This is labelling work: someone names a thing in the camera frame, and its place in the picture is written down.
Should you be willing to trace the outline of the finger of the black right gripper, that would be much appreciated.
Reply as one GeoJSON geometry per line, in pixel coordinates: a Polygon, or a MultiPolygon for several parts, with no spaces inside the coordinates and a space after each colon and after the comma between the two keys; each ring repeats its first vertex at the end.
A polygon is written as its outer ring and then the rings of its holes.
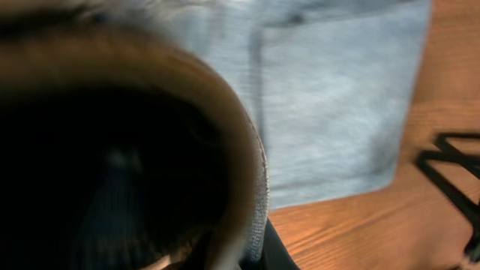
{"type": "Polygon", "coordinates": [[[479,196],[468,194],[465,180],[479,180],[479,133],[441,132],[433,138],[434,148],[415,158],[415,166],[448,199],[472,228],[463,249],[465,263],[479,261],[479,196]]]}

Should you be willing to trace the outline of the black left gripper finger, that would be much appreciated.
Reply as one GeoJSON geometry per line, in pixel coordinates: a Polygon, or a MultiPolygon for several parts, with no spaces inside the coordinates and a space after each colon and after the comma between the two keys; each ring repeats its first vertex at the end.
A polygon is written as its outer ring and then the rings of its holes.
{"type": "Polygon", "coordinates": [[[262,248],[263,270],[300,270],[270,220],[267,220],[262,248]]]}

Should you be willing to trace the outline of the light blue denim jeans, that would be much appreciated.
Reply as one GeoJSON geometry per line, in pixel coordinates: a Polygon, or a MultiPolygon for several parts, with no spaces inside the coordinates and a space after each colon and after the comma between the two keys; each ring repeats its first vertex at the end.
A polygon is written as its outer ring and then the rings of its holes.
{"type": "Polygon", "coordinates": [[[3,1],[1,267],[263,269],[395,174],[429,1],[3,1]]]}

